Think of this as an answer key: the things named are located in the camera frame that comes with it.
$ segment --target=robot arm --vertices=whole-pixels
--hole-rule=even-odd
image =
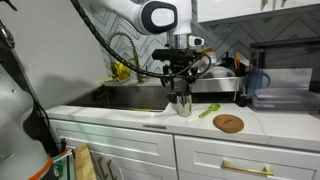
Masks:
[[[191,0],[90,0],[130,22],[142,34],[190,34]]]

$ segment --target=stainless steel sink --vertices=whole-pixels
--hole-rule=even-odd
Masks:
[[[100,87],[66,105],[161,112],[168,103],[161,86],[114,86]]]

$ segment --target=round wooden board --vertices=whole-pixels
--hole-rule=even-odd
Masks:
[[[213,119],[213,124],[223,132],[236,133],[244,128],[243,121],[237,116],[221,114]]]

